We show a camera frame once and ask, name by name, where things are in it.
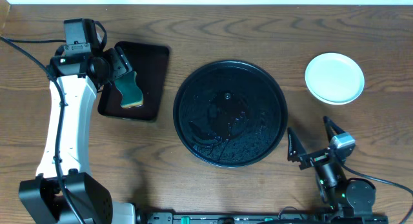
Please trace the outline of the light green plate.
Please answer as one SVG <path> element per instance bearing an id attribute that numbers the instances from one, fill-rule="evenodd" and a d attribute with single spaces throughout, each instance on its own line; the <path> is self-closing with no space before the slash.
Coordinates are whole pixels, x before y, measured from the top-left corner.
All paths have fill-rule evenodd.
<path id="1" fill-rule="evenodd" d="M 365 77 L 353 59 L 329 52 L 309 62 L 305 70 L 305 83 L 316 99 L 329 105 L 345 105 L 361 95 Z"/>

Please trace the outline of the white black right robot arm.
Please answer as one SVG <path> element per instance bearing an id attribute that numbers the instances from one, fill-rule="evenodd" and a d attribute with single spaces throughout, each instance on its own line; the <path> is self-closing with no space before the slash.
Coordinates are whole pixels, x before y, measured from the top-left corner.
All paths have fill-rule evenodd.
<path id="1" fill-rule="evenodd" d="M 352 154 L 356 140 L 329 117 L 325 116 L 323 122 L 328 147 L 313 153 L 307 153 L 296 133 L 292 128 L 287 128 L 287 160 L 298 162 L 301 170 L 313 168 L 316 171 L 322 200 L 332 207 L 337 216 L 361 218 L 373 215 L 375 186 L 367 179 L 348 179 L 343 171 L 344 162 Z"/>

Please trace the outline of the green yellow scrub sponge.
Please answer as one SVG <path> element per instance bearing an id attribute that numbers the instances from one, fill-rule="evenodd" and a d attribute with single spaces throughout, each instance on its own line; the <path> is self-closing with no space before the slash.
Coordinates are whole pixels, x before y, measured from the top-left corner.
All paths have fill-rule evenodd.
<path id="1" fill-rule="evenodd" d="M 133 108 L 143 105 L 143 93 L 136 83 L 137 73 L 131 71 L 114 81 L 116 88 L 122 95 L 121 107 Z"/>

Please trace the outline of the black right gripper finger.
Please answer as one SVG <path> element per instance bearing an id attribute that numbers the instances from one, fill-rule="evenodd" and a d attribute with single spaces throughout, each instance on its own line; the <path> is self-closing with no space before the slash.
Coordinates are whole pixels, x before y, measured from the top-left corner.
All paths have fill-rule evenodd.
<path id="1" fill-rule="evenodd" d="M 342 138 L 342 134 L 344 134 L 345 131 L 336 125 L 329 117 L 324 116 L 323 122 L 329 142 L 338 141 Z"/>
<path id="2" fill-rule="evenodd" d="M 287 134 L 288 134 L 287 160 L 291 162 L 302 162 L 307 152 L 305 151 L 299 138 L 297 137 L 296 133 L 293 131 L 291 127 L 287 128 Z"/>

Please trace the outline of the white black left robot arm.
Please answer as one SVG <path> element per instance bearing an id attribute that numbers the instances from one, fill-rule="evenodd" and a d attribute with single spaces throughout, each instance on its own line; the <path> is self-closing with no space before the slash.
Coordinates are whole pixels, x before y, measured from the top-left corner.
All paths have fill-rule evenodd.
<path id="1" fill-rule="evenodd" d="M 35 179 L 20 183 L 19 198 L 36 223 L 135 223 L 135 206 L 113 201 L 90 171 L 90 116 L 110 65 L 88 43 L 64 51 L 47 67 L 52 106 L 46 147 Z"/>

